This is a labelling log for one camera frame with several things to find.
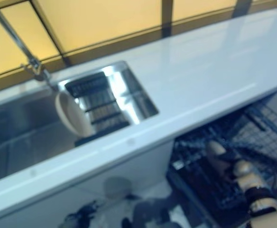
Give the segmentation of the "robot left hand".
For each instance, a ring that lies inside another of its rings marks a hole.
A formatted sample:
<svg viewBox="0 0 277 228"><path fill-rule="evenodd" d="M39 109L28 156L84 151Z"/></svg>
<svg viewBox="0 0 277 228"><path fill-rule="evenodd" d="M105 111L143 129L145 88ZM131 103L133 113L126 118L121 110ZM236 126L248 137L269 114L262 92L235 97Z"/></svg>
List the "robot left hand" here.
<svg viewBox="0 0 277 228"><path fill-rule="evenodd" d="M89 228L91 220L99 206L96 201L92 201L79 208L75 213L68 214L59 228Z"/></svg>

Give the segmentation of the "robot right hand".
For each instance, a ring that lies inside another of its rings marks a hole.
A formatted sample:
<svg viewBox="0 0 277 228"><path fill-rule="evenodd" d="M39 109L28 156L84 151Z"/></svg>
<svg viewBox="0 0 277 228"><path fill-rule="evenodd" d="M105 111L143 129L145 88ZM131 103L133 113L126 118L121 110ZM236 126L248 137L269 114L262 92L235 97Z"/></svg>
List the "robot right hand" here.
<svg viewBox="0 0 277 228"><path fill-rule="evenodd" d="M237 183L246 192L252 188L269 189L269 185L255 165L237 153L227 151L217 156L222 177L228 182Z"/></svg>

